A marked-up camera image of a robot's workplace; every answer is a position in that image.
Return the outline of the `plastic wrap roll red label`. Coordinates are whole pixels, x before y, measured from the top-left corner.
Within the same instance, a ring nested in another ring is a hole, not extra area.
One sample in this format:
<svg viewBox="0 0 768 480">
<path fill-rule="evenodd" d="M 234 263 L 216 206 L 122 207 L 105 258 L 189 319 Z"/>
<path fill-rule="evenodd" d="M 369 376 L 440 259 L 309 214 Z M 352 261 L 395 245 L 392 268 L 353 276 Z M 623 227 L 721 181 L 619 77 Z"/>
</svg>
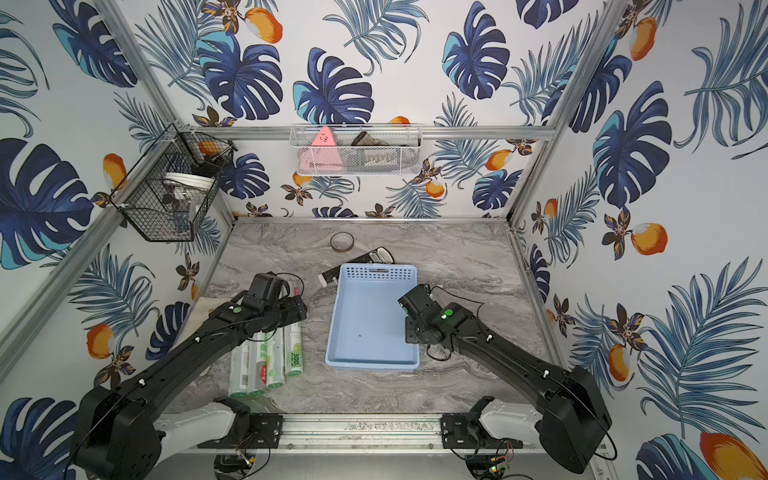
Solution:
<svg viewBox="0 0 768 480">
<path fill-rule="evenodd" d="M 248 342 L 249 346 L 249 395 L 263 396 L 266 393 L 267 345 L 263 334 L 257 334 Z"/>
</svg>

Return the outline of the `plastic wrap roll green print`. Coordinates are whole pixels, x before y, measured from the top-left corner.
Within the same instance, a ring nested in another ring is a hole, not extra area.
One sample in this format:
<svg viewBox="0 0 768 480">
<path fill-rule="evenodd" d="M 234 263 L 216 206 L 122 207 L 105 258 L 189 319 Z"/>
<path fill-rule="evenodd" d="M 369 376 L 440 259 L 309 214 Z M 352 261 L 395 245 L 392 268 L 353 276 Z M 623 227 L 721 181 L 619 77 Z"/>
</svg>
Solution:
<svg viewBox="0 0 768 480">
<path fill-rule="evenodd" d="M 280 388 L 285 383 L 284 329 L 276 329 L 266 342 L 266 387 Z"/>
</svg>

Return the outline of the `plastic wrap roll green label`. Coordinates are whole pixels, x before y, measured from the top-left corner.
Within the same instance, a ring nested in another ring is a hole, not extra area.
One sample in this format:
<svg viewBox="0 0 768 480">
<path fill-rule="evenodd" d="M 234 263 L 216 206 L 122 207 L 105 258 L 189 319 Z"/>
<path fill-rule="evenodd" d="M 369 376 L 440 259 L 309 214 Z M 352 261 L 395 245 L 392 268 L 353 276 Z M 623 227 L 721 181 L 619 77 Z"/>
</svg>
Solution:
<svg viewBox="0 0 768 480">
<path fill-rule="evenodd" d="M 284 373 L 287 377 L 299 376 L 304 371 L 302 326 L 294 323 L 284 328 Z"/>
</svg>

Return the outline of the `plastic wrap roll white label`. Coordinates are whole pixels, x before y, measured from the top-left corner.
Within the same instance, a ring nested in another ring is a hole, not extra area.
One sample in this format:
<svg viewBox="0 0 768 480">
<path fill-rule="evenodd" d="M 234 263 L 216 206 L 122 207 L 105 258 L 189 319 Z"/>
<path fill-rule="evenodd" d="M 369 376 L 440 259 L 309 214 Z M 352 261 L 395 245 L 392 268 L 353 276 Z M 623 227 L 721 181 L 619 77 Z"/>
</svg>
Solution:
<svg viewBox="0 0 768 480">
<path fill-rule="evenodd" d="M 228 395 L 231 398 L 246 397 L 250 393 L 250 342 L 245 341 L 231 353 Z"/>
</svg>

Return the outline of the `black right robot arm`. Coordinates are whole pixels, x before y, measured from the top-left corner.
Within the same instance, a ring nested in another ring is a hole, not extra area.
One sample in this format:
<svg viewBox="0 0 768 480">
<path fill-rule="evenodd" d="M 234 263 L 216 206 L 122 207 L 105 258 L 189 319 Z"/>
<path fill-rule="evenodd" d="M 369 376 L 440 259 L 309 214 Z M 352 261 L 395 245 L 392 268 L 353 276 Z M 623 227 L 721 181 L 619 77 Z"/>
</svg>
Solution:
<svg viewBox="0 0 768 480">
<path fill-rule="evenodd" d="M 544 451 L 572 473 L 586 470 L 612 425 L 591 373 L 534 356 L 460 304 L 440 305 L 426 284 L 412 288 L 398 303 L 406 314 L 408 343 L 440 345 L 490 370 L 523 394 L 541 415 L 536 431 Z"/>
</svg>

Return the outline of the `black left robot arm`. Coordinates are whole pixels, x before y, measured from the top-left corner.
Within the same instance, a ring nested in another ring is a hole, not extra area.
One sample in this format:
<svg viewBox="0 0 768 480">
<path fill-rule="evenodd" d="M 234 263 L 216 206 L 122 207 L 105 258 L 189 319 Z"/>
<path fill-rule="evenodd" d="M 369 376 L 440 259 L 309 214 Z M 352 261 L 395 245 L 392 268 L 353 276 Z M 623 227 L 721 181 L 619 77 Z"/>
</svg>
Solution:
<svg viewBox="0 0 768 480">
<path fill-rule="evenodd" d="M 205 368 L 257 333 L 307 318 L 299 296 L 247 301 L 242 293 L 219 305 L 190 337 L 150 367 L 108 390 L 82 398 L 69 465 L 101 479 L 143 479 L 160 460 L 163 437 L 154 422 Z"/>
</svg>

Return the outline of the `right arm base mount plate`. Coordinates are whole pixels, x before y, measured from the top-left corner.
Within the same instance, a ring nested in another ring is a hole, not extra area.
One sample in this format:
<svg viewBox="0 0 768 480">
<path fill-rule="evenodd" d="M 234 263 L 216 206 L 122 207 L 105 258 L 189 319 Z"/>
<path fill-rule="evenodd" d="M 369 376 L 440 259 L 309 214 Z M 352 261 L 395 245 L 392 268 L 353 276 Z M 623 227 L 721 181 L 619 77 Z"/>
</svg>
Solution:
<svg viewBox="0 0 768 480">
<path fill-rule="evenodd" d="M 453 450 L 481 450 L 505 446 L 509 442 L 513 448 L 522 448 L 522 441 L 494 437 L 482 426 L 481 412 L 493 400 L 493 396 L 484 396 L 466 413 L 443 414 L 439 421 L 442 446 Z"/>
</svg>

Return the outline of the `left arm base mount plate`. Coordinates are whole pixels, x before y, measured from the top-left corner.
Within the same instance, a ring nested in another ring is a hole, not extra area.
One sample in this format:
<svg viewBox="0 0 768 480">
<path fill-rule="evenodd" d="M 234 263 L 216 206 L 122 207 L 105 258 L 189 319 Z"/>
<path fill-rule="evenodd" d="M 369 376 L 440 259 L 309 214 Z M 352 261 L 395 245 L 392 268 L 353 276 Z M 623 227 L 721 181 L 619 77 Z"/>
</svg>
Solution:
<svg viewBox="0 0 768 480">
<path fill-rule="evenodd" d="M 197 445 L 201 449 L 277 449 L 282 436 L 284 417 L 274 413 L 253 413 L 245 403 L 223 397 L 211 406 L 224 407 L 234 419 L 222 434 Z"/>
</svg>

